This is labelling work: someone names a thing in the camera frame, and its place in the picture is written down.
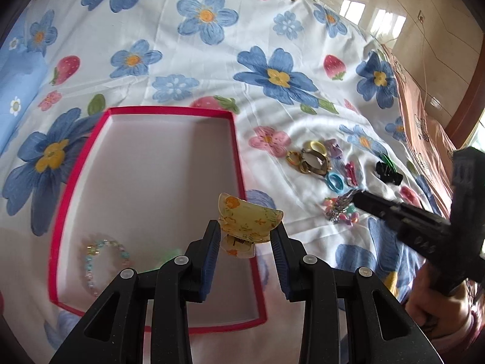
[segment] hair tie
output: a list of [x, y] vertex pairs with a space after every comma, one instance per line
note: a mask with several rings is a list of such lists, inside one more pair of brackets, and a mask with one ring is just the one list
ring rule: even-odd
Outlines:
[[328, 172], [325, 176], [325, 181], [328, 187], [336, 192], [337, 194], [342, 194], [344, 192], [343, 179], [336, 172]]

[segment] bed sheet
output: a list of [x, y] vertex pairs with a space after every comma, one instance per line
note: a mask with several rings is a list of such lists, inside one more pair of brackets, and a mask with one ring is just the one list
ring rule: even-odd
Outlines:
[[[323, 202], [336, 193], [285, 161], [306, 141], [335, 139], [336, 171], [353, 161], [361, 187], [432, 210], [426, 181], [406, 167], [412, 159], [385, 53], [323, 3], [33, 0], [20, 45], [42, 57], [47, 76], [4, 137], [0, 261], [9, 272], [0, 289], [4, 316], [36, 363], [49, 361], [78, 320], [48, 299], [52, 220], [86, 137], [113, 106], [233, 111], [248, 199], [283, 210], [288, 234], [308, 253], [333, 267], [372, 268], [399, 299], [409, 290], [418, 256], [369, 215], [332, 225]], [[404, 175], [400, 187], [375, 175], [381, 153]], [[304, 304], [285, 301], [269, 244], [258, 245], [258, 263], [268, 321], [191, 336], [194, 363], [298, 362]]]

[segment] yellow hair clip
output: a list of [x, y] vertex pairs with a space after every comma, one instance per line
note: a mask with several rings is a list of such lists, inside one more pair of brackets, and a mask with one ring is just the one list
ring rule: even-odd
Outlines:
[[228, 234], [221, 247], [229, 254], [254, 256], [254, 244], [269, 242], [270, 231], [283, 219], [283, 212], [241, 200], [227, 193], [219, 195], [219, 224]]

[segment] hand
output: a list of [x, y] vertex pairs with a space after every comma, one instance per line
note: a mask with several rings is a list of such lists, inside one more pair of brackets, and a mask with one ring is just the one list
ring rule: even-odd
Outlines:
[[429, 339], [434, 339], [453, 334], [462, 328], [467, 321], [470, 307], [465, 282], [452, 297], [431, 290], [429, 267], [429, 264], [425, 263], [416, 274], [406, 303], [406, 311], [420, 327], [425, 324], [427, 314], [435, 316], [437, 325], [426, 334]]

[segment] strawberry print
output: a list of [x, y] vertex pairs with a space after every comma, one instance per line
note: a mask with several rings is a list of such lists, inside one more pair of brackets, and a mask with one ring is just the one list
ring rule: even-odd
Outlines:
[[77, 56], [66, 56], [59, 60], [54, 68], [54, 78], [50, 81], [52, 86], [60, 85], [78, 70], [81, 60]]
[[343, 80], [347, 68], [342, 60], [333, 55], [327, 55], [323, 61], [323, 68], [332, 80]]
[[221, 96], [201, 97], [193, 101], [190, 106], [192, 108], [206, 108], [208, 110], [229, 110], [236, 115], [239, 113], [239, 108], [234, 98]]

